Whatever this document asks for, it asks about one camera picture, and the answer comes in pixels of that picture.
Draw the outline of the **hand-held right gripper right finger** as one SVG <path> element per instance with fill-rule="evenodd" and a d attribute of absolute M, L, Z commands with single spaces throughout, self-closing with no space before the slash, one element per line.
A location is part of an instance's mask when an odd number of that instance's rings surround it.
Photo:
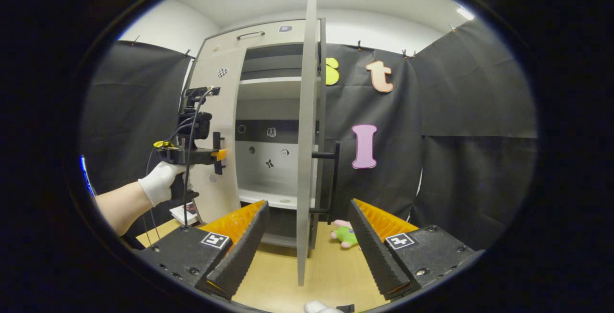
<path fill-rule="evenodd" d="M 473 265 L 484 253 L 437 225 L 418 228 L 358 199 L 351 201 L 347 217 L 386 300 L 430 289 Z"/>

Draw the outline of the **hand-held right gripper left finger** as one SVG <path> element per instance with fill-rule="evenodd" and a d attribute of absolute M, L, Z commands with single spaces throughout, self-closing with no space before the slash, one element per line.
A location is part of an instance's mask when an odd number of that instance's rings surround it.
<path fill-rule="evenodd" d="M 231 299 L 245 278 L 270 221 L 258 201 L 204 226 L 180 226 L 138 256 L 181 284 Z"/>

